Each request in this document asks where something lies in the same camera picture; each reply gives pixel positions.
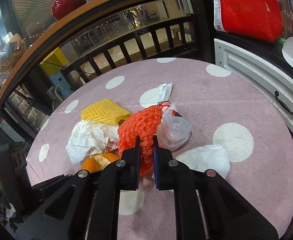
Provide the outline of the orange foam fruit net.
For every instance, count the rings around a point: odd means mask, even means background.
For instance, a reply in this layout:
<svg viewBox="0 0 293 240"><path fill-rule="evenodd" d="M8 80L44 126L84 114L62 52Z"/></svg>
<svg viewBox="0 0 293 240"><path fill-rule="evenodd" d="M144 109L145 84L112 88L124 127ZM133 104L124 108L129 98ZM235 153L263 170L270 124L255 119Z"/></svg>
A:
<svg viewBox="0 0 293 240"><path fill-rule="evenodd" d="M133 148L136 137L140 138L140 171L144 176L153 170L153 136L162 120L162 108L159 105L150 106L138 111L125 120L118 128L118 152Z"/></svg>

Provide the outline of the white tissue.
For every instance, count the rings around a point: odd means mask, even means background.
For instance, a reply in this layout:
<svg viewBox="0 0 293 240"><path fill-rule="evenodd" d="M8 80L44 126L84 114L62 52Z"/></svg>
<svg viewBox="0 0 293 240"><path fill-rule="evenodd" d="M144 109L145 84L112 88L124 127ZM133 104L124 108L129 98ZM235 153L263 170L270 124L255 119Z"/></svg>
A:
<svg viewBox="0 0 293 240"><path fill-rule="evenodd" d="M222 145L205 145L190 149L176 157L176 159L191 170L204 172L208 169L215 170L222 178L226 179L230 171L228 157L229 151Z"/></svg>

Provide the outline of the white wrapper paper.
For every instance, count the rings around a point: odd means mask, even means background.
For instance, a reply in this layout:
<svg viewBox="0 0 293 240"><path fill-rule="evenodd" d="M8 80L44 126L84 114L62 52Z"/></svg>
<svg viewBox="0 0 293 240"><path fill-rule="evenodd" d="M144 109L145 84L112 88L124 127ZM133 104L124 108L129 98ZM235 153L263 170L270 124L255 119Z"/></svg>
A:
<svg viewBox="0 0 293 240"><path fill-rule="evenodd" d="M72 164L86 157L118 148L118 124L104 124L96 121L79 121L73 128L66 145Z"/></svg>

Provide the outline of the white plastic bag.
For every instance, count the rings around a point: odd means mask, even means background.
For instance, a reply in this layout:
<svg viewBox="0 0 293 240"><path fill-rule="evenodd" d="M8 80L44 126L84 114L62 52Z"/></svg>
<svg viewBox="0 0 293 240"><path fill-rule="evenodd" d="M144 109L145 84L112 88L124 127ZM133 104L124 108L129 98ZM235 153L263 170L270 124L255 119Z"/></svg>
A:
<svg viewBox="0 0 293 240"><path fill-rule="evenodd" d="M178 113L176 106L169 101L172 88L172 83L164 83L158 86L158 105L161 107L163 114L156 135L162 148L175 151L189 139L192 124L183 118Z"/></svg>

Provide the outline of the orange peel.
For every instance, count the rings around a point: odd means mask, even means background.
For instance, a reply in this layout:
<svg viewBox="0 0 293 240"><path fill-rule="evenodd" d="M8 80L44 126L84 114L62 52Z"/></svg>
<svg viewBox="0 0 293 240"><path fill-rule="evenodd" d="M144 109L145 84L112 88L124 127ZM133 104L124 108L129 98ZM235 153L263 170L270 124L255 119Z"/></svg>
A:
<svg viewBox="0 0 293 240"><path fill-rule="evenodd" d="M81 170L87 170L89 173L102 171L108 164L119 159L118 155L110 152L95 154L86 158L81 166Z"/></svg>

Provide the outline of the yellow foam fruit net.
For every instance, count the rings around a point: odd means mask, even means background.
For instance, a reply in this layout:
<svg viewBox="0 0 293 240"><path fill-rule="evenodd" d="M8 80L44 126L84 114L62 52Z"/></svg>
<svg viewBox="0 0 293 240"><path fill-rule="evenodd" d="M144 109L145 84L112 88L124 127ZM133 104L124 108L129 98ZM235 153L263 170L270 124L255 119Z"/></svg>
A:
<svg viewBox="0 0 293 240"><path fill-rule="evenodd" d="M119 124L132 114L110 99L103 99L86 107L80 114L81 120L104 124Z"/></svg>

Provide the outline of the pink polka dot tablecloth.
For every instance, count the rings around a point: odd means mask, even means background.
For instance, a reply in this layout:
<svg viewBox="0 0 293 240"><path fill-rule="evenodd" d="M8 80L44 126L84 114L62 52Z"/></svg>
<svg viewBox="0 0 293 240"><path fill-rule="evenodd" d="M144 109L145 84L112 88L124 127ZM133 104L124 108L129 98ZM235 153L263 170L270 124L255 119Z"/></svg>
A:
<svg viewBox="0 0 293 240"><path fill-rule="evenodd" d="M172 84L159 144L190 168L214 168L282 236L293 216L293 139L279 112L253 85L225 68L191 59L145 60L79 88L40 129L27 156L32 184L74 174L84 159L118 146L116 127L81 113L111 100L130 113L159 101Z"/></svg>

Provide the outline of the white upper drawer cabinet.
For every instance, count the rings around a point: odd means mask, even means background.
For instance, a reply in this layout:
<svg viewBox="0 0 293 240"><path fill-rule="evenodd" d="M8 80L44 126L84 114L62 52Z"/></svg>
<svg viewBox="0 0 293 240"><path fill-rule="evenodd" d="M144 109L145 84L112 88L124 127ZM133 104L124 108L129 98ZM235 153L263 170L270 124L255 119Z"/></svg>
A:
<svg viewBox="0 0 293 240"><path fill-rule="evenodd" d="M215 62L244 78L262 92L293 133L293 79L265 59L216 38Z"/></svg>

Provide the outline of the red tote bag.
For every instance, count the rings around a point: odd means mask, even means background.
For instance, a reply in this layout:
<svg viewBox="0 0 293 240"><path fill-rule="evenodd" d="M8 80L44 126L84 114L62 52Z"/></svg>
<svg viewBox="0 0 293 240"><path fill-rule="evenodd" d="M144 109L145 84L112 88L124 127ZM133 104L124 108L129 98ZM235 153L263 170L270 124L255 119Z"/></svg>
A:
<svg viewBox="0 0 293 240"><path fill-rule="evenodd" d="M276 42L283 24L277 0L213 0L214 28L266 42Z"/></svg>

